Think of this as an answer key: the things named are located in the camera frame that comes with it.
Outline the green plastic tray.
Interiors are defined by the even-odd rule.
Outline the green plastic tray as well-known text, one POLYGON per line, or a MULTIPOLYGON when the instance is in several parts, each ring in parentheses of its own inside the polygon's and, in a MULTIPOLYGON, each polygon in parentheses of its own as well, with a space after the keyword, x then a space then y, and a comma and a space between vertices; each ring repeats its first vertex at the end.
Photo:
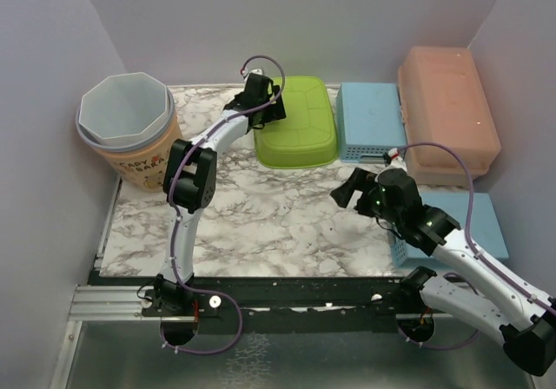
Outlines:
POLYGON ((338 140, 324 82, 315 76, 288 76, 281 99, 286 117, 254 132, 260 164, 298 169, 333 162, 338 157, 338 140))

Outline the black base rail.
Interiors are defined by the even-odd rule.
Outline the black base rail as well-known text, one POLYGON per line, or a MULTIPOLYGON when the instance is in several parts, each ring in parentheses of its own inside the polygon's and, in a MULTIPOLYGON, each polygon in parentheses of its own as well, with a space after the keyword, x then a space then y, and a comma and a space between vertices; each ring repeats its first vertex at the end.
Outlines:
POLYGON ((394 333, 400 322, 425 324, 431 313, 400 277, 370 278, 233 278, 198 277, 199 296, 154 295, 150 277, 102 278, 89 283, 103 291, 125 290, 140 308, 139 320, 160 320, 181 331, 202 334, 245 333, 394 333))

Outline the aluminium extrusion rail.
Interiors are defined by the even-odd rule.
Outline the aluminium extrusion rail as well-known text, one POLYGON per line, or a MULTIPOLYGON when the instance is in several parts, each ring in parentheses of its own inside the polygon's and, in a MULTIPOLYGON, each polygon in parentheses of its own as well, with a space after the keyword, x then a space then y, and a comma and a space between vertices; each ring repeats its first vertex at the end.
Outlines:
POLYGON ((71 321, 132 321, 142 319, 139 287, 79 286, 70 303, 71 321))

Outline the large blue perforated basket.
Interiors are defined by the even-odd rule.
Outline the large blue perforated basket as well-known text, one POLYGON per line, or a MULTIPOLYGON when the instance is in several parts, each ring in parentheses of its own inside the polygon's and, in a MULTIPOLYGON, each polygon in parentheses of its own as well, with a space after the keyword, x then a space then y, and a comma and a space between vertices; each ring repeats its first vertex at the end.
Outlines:
MULTIPOLYGON (((444 210, 460 224, 461 228, 465 227, 468 208, 467 191, 423 191, 420 192, 420 197, 425 204, 444 210)), ((485 248, 497 260, 503 263, 509 260, 506 243, 491 198, 487 193, 473 194, 471 235, 478 241, 478 245, 485 248)), ((448 270, 446 265, 433 257, 428 257, 418 248, 401 241, 392 233, 388 234, 388 239, 395 267, 414 269, 417 266, 424 266, 433 270, 448 270)))

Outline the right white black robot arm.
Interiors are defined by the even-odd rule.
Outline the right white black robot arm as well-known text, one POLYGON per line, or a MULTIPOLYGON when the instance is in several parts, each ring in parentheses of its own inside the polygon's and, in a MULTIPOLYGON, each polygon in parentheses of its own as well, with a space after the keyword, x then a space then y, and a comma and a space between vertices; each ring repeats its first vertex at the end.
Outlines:
POLYGON ((478 289, 462 291, 438 274, 416 268, 399 291, 410 312, 424 306, 449 313, 499 343, 521 370, 542 376, 555 361, 555 299, 527 283, 469 237, 459 222, 424 203, 402 168, 378 174, 356 168, 331 192, 345 208, 361 192, 355 211, 390 223, 400 238, 453 268, 478 289))

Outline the orange capybara bucket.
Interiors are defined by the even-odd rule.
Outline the orange capybara bucket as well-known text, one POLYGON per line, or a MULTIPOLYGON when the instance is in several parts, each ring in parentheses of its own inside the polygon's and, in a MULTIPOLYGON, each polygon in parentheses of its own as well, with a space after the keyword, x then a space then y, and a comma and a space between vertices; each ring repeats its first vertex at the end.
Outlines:
POLYGON ((76 113, 76 131, 81 139, 95 150, 124 180, 147 192, 160 192, 174 141, 182 139, 182 131, 175 111, 175 100, 167 89, 167 104, 170 115, 165 125, 147 142, 133 147, 108 148, 97 144, 85 133, 78 122, 80 109, 76 113))

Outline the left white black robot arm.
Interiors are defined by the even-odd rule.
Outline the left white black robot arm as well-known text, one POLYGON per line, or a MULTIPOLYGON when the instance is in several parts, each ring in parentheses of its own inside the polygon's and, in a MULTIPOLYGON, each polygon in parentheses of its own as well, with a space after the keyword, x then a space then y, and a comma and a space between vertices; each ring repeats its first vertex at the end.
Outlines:
POLYGON ((218 157, 250 130, 286 118, 284 88, 283 83, 276 85, 251 72, 243 91, 224 106, 216 122, 190 141, 173 142, 162 189, 175 215, 162 270, 154 278, 153 290, 144 296, 153 309, 179 315, 195 304, 190 288, 196 232, 215 195, 218 157))

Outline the white octagonal inner bin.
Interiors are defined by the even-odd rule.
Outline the white octagonal inner bin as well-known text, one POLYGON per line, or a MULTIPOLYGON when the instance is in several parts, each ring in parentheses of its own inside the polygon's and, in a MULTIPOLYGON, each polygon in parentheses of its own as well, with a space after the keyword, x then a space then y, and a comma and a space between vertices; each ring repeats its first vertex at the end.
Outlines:
POLYGON ((153 135, 168 115, 166 85, 137 72, 109 76, 87 92, 77 121, 98 143, 123 146, 153 135))

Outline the pink translucent lidded box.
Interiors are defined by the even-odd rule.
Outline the pink translucent lidded box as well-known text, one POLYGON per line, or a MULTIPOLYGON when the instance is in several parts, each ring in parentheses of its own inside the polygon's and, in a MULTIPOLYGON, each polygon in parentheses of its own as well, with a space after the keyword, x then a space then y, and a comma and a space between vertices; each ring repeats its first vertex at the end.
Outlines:
POLYGON ((466 48, 413 47, 398 69, 409 174, 420 185, 467 185, 464 169, 485 175, 500 152, 500 140, 472 53, 466 48))

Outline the small blue perforated basket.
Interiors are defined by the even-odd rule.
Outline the small blue perforated basket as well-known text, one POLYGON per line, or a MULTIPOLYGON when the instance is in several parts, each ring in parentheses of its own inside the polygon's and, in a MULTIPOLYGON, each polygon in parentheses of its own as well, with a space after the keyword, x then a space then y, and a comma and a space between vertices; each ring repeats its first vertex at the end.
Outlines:
POLYGON ((344 82, 335 107, 341 161, 371 162, 407 144, 395 84, 344 82))

